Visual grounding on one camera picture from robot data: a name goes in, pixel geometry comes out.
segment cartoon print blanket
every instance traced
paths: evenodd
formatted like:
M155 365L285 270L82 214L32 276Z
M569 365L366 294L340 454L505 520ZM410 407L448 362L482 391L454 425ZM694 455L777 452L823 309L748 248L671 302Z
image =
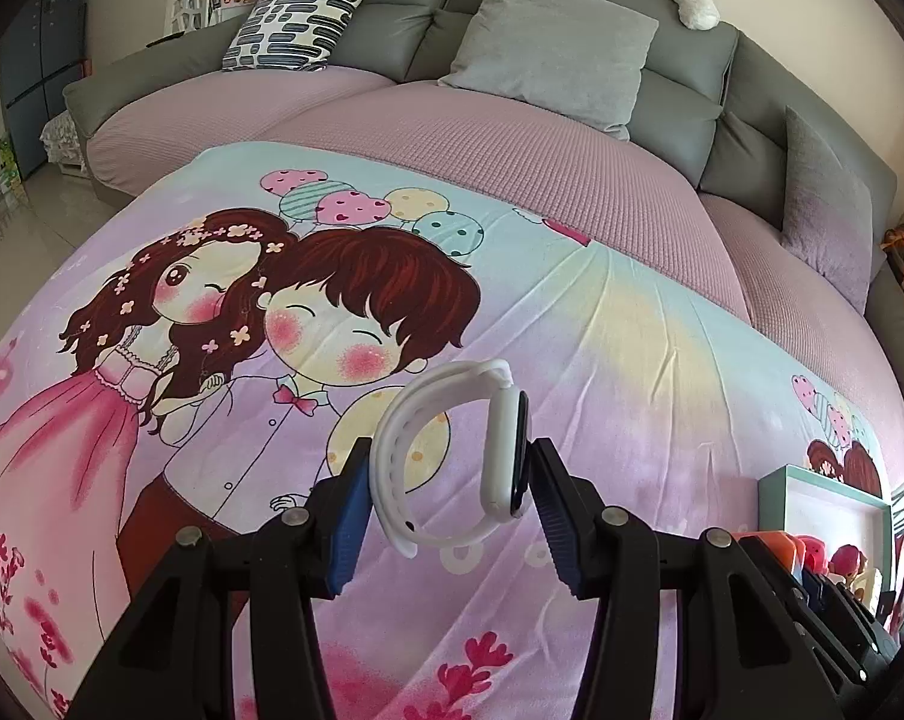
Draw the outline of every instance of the cartoon print blanket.
M179 528L255 530L337 473L417 373L492 357L529 394L531 435L659 529L755 527L756 480L782 464L885 490L854 405L646 266L397 167L223 146L111 220L0 346L0 637L18 668L63 715ZM412 446L430 532L478 517L483 435L472 404ZM316 624L340 718L556 718L594 610L559 584L534 511L415 560L373 518Z

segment refrigerator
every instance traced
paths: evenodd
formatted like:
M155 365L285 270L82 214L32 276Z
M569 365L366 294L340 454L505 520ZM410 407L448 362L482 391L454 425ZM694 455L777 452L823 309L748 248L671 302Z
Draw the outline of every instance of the refrigerator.
M42 127L65 110L84 59L85 0L29 0L2 35L2 114L23 178L45 163Z

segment pink sofa cover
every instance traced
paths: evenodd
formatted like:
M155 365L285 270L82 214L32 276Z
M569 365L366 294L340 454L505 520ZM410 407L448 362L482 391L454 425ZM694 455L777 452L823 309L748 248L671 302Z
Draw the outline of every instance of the pink sofa cover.
M206 148L261 140L274 124L316 105L391 85L340 67L209 73L119 110L89 139L89 166L105 186L138 196Z
M703 194L732 257L753 327L854 402L872 423L895 488L904 481L904 403L868 323L837 290L780 245L751 211Z
M421 81L322 105L262 139L390 162L498 197L749 320L729 255L689 182L645 149L564 116Z

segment metal screw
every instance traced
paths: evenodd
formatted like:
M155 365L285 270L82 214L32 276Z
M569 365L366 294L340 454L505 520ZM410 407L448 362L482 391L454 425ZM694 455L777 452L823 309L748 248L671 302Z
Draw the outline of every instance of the metal screw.
M708 531L705 531L705 540L719 549L732 545L732 536L729 536L729 531L724 531L722 528L709 528Z
M628 512L618 506L607 506L602 509L602 522L620 528L628 522Z
M308 509L302 509L300 506L294 506L292 509L285 509L285 511L282 512L282 522L286 525L292 525L294 528L304 525L308 521Z
M194 525L186 525L175 534L175 543L186 549L193 548L199 541L202 541L202 529Z

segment pink dress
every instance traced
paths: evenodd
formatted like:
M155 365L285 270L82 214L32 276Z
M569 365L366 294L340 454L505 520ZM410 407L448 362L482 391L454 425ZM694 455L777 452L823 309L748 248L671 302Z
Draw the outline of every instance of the pink dress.
M0 425L0 635L59 715L128 603L115 547L125 471L138 410L175 355L140 360L139 330Z

